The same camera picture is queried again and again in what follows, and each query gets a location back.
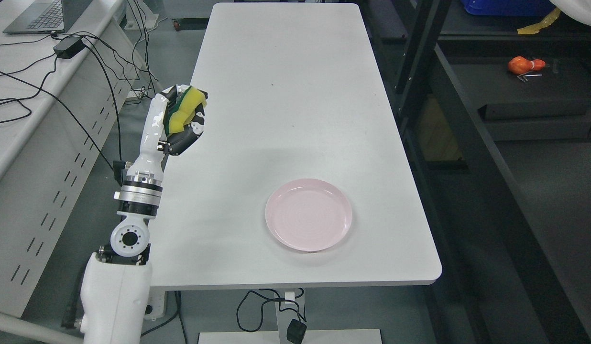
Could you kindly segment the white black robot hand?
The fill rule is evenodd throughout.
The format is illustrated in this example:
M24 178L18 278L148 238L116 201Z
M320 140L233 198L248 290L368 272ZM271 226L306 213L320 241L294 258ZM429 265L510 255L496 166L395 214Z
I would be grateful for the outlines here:
M152 98L141 137L140 154L127 170L129 178L162 180L165 155L180 155L205 129L208 93L191 85L175 85Z

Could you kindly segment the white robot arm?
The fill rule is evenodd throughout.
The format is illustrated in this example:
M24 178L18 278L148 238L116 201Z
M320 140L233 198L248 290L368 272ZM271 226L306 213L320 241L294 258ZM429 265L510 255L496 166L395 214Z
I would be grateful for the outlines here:
M80 330L86 344L138 344L151 290L149 220L156 217L164 170L136 161L114 194L121 221L84 271Z

